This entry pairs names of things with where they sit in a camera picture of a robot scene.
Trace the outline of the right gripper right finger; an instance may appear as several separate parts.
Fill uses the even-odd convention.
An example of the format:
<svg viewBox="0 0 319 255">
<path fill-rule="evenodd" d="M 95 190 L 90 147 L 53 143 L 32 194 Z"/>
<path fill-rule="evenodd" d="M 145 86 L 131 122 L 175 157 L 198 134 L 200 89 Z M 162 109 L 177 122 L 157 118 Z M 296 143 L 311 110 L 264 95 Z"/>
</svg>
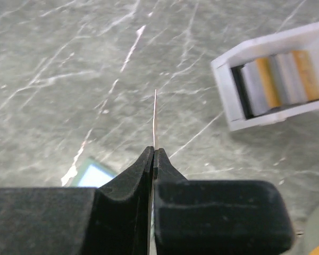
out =
<svg viewBox="0 0 319 255">
<path fill-rule="evenodd" d="M 164 149 L 154 156 L 158 254 L 283 254 L 294 230 L 276 186 L 260 180 L 188 180 Z"/>
</svg>

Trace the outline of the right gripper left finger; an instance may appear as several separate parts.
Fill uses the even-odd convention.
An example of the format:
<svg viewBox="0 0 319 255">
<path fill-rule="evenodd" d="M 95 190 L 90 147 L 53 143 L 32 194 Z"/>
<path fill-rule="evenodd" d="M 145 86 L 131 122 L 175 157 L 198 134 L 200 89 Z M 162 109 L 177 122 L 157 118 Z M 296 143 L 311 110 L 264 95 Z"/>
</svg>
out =
<svg viewBox="0 0 319 255">
<path fill-rule="evenodd" d="M 149 254 L 153 162 L 100 188 L 0 188 L 0 254 Z"/>
</svg>

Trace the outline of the green card holder wallet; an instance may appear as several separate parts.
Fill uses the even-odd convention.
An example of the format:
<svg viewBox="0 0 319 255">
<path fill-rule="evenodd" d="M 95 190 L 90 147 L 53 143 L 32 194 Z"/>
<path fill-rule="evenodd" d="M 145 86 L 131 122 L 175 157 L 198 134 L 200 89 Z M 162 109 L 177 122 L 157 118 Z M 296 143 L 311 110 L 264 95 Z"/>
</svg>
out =
<svg viewBox="0 0 319 255">
<path fill-rule="evenodd" d="M 116 176 L 118 176 L 116 171 L 95 158 L 88 157 L 80 165 L 77 175 L 72 179 L 69 186 L 99 188 Z"/>
</svg>

